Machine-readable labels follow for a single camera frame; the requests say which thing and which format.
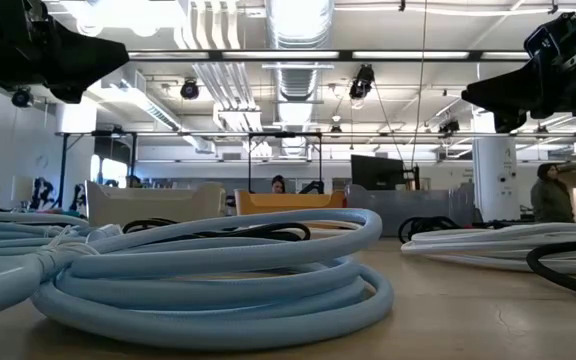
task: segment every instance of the desk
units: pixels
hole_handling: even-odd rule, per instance
[[[0,313],[0,359],[576,359],[576,294],[536,275],[402,257],[395,241],[358,258],[391,279],[395,306],[344,338],[252,354],[187,353],[70,329],[26,302]]]

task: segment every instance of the black monitor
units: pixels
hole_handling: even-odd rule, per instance
[[[404,162],[371,156],[352,155],[352,183],[366,190],[396,190],[405,184]]]

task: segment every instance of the woman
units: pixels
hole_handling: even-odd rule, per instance
[[[530,191],[535,221],[575,222],[570,194],[564,183],[559,181],[559,170],[554,164],[542,164],[537,170],[539,179]]]
[[[284,177],[277,175],[272,178],[272,193],[273,194],[285,194],[286,193],[286,182]]]

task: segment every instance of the dark jacket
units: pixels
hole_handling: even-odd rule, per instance
[[[559,181],[537,180],[530,191],[535,221],[575,222],[570,194]]]

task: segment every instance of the hair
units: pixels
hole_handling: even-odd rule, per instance
[[[275,185],[276,182],[281,184],[282,192],[285,193],[286,192],[286,181],[284,180],[284,177],[281,175],[277,175],[274,178],[272,178],[272,182],[270,184]]]
[[[557,167],[557,164],[550,163],[539,165],[539,168],[537,169],[537,176],[543,181],[552,181],[552,179],[548,177],[548,171],[550,171],[553,166]]]

